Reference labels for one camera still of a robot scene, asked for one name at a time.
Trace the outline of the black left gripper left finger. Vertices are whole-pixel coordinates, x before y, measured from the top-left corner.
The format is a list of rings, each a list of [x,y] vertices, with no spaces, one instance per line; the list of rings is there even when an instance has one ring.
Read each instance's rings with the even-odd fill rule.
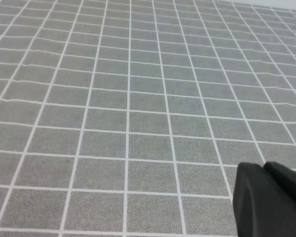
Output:
[[[296,203],[263,166],[238,164],[233,210],[240,237],[296,237]]]

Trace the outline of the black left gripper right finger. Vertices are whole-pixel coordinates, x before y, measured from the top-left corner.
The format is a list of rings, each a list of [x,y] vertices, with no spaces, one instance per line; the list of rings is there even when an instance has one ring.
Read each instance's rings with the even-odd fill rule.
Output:
[[[275,180],[281,189],[296,203],[296,172],[284,165],[268,161],[263,169]]]

